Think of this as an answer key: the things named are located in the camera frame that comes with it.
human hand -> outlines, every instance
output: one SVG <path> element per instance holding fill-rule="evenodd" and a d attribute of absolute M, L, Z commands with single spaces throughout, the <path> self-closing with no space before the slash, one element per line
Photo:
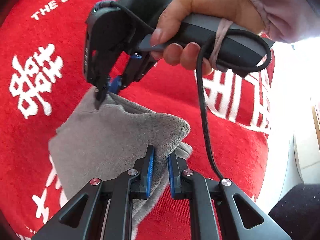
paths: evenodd
<path fill-rule="evenodd" d="M 159 17 L 157 28 L 151 36 L 152 46 L 167 42 L 179 30 L 182 20 L 190 13 L 225 18 L 254 33 L 260 33 L 265 25 L 250 0 L 173 0 Z M 196 58 L 200 46 L 194 42 L 185 48 L 181 45 L 170 44 L 163 53 L 151 52 L 155 59 L 164 58 L 170 65 L 181 64 L 188 70 L 196 69 Z M 204 58 L 203 75 L 212 72 L 212 66 Z"/>

round metal bolt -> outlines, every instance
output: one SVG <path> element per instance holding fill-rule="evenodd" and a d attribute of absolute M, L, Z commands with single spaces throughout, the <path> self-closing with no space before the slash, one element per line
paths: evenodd
<path fill-rule="evenodd" d="M 193 174 L 193 170 L 191 169 L 185 169 L 183 171 L 183 174 L 186 175 L 186 176 L 191 176 Z"/>
<path fill-rule="evenodd" d="M 128 170 L 128 174 L 130 176 L 134 176 L 134 175 L 137 175 L 138 174 L 138 171 L 136 169 L 131 169 L 131 170 Z"/>
<path fill-rule="evenodd" d="M 232 184 L 232 181 L 230 179 L 223 179 L 221 183 L 223 186 L 230 186 Z"/>
<path fill-rule="evenodd" d="M 96 186 L 96 185 L 100 184 L 100 179 L 94 178 L 94 179 L 90 180 L 90 184 L 92 186 Z"/>

red towel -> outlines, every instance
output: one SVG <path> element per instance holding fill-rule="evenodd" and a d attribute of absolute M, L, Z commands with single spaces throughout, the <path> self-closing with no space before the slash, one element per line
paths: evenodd
<path fill-rule="evenodd" d="M 90 87 L 82 76 L 84 21 L 97 1 L 20 0 L 0 29 L 0 208 L 21 237 L 31 238 L 66 202 L 48 140 Z M 117 62 L 113 75 L 125 62 Z M 204 82 L 217 164 L 254 199 L 268 156 L 270 82 L 266 71 L 246 80 L 214 72 Z M 120 95 L 187 120 L 191 133 L 185 142 L 194 149 L 188 164 L 216 179 L 205 153 L 193 72 L 161 60 Z M 167 189 L 137 239 L 189 239 L 188 216 L 187 201 L 173 201 Z"/>

